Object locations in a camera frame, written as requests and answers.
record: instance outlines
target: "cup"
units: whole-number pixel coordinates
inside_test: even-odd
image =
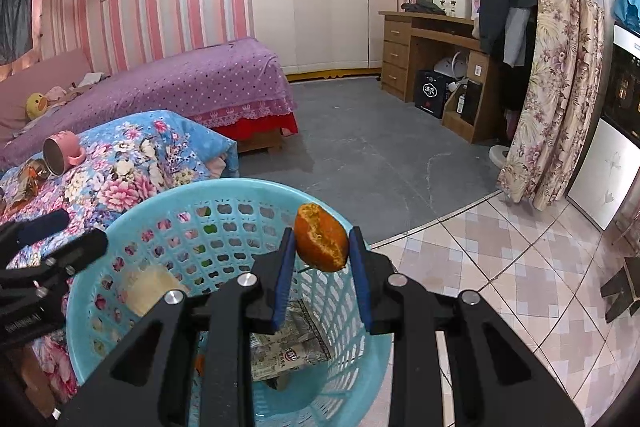
[[[44,140],[42,158],[54,176],[62,176],[71,167],[80,165],[86,158],[80,139],[71,131],[61,131]]]

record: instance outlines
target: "desk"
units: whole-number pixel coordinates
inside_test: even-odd
[[[428,13],[379,13],[385,17],[382,89],[403,102],[413,102],[416,73],[433,70],[441,59],[453,57],[456,48],[466,48],[470,51],[466,76],[482,84],[476,120],[471,125],[456,112],[462,94],[458,89],[445,105],[442,124],[469,143],[496,137],[503,122],[498,64],[480,51],[480,42],[472,37],[474,22]]]

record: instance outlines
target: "silver screw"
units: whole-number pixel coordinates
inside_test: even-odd
[[[478,302],[480,302],[480,294],[473,290],[463,291],[461,298],[465,304],[469,304],[470,306],[473,306],[475,304],[478,304]]]
[[[400,288],[402,286],[405,286],[409,281],[407,280],[407,278],[402,275],[401,273],[392,273],[387,279],[386,281],[391,285],[391,286],[395,286],[397,288]]]
[[[252,273],[243,273],[237,280],[239,285],[245,287],[253,286],[258,282],[258,278]]]
[[[164,302],[167,304],[179,304],[184,299],[184,293],[180,290],[169,290],[164,294]]]

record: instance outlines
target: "laundry basket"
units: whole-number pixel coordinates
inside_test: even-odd
[[[190,295],[215,291],[249,271],[254,256],[275,250],[291,227],[304,192],[271,182],[226,178],[159,194],[119,217],[108,229],[107,254],[76,276],[67,306],[66,336],[83,383],[135,324],[126,306],[123,274],[166,266]],[[322,204],[346,230],[350,223]],[[296,269],[303,266],[296,259]],[[360,320],[349,264],[336,273],[294,272],[290,298],[302,298],[331,346],[329,362],[292,373],[284,391],[253,384],[261,427],[356,427],[378,393],[391,339],[372,337]],[[199,377],[191,388],[190,426],[198,424]]]

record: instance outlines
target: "concrete floor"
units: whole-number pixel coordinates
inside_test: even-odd
[[[292,85],[300,134],[281,152],[247,153],[240,175],[324,201],[376,243],[495,190],[489,147],[380,89],[372,77]]]

